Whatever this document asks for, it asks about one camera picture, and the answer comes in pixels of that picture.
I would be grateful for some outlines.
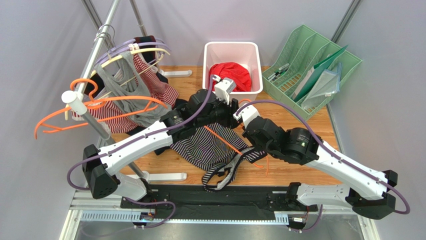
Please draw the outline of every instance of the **green plastic crate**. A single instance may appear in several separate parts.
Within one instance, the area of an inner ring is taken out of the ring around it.
[[[329,54],[333,54],[339,49],[341,49],[340,46],[306,25],[296,28],[288,37],[276,62],[262,73],[263,90],[273,99],[290,106],[305,120],[308,120],[328,104],[334,95],[327,97],[320,105],[307,110],[301,107],[306,96],[298,102],[294,102],[290,96],[313,65],[324,60]],[[342,87],[362,60],[352,53],[344,51],[342,55],[334,60],[328,69],[333,69],[338,62],[342,62],[343,65],[340,80],[340,87]],[[268,80],[271,74],[287,63],[290,66],[282,76],[274,81]]]

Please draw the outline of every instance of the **red garment in bin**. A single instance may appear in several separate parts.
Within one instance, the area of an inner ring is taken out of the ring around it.
[[[250,78],[249,71],[236,62],[215,64],[208,71],[208,75],[218,75],[222,79],[232,79],[236,84],[233,92],[251,92],[252,90],[252,79]]]

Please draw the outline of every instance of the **gray wall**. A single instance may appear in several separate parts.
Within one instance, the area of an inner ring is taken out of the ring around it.
[[[101,18],[109,1],[93,0]],[[203,65],[211,41],[251,41],[262,65],[272,65],[291,30],[306,24],[333,36],[351,0],[137,0],[148,34],[162,38],[173,52],[162,65]],[[141,36],[128,0],[121,1],[113,25],[115,42]]]
[[[364,60],[331,102],[348,156],[399,173],[411,214],[377,221],[382,239],[425,239],[426,3],[363,1],[339,44]],[[398,200],[397,208],[404,206]]]
[[[86,127],[35,140],[33,131],[64,107],[96,31],[78,0],[2,1],[0,22],[0,239],[58,239],[74,194],[66,173],[98,136]]]

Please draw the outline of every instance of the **clothing rack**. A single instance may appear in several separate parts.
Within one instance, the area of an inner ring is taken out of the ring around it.
[[[112,27],[111,23],[113,22],[114,15],[117,12],[120,1],[121,0],[112,0],[112,4],[109,7],[108,13],[106,14],[105,23],[102,23],[98,15],[98,12],[96,11],[96,8],[92,3],[92,0],[81,0],[81,2],[83,3],[84,7],[87,10],[87,13],[89,14],[91,20],[93,21],[94,26],[98,29],[98,32],[94,39],[93,47],[88,56],[88,59],[83,68],[83,71],[80,75],[80,78],[89,79],[91,77],[91,73],[95,66],[96,60],[101,52],[101,48],[103,44],[105,44],[106,46],[115,47],[113,37],[111,38],[111,35],[109,34],[109,30],[112,28],[115,33],[115,29]],[[148,35],[147,30],[145,29],[136,1],[135,0],[129,0],[129,1],[131,4],[131,7],[133,8],[133,12],[136,17],[137,24],[142,33],[142,36],[146,37]],[[86,86],[87,86],[87,82],[80,82],[77,84],[74,91],[76,93],[83,94],[86,89]],[[111,135],[90,114],[89,111],[82,114],[81,117],[96,130],[96,132],[108,145],[112,145],[116,143],[114,139],[111,137]],[[134,162],[130,163],[128,166],[132,169],[133,172],[136,173],[136,175],[139,178],[144,178],[147,181],[151,181],[151,182],[152,181],[182,181],[186,179],[186,173],[149,174],[146,171],[142,171]]]

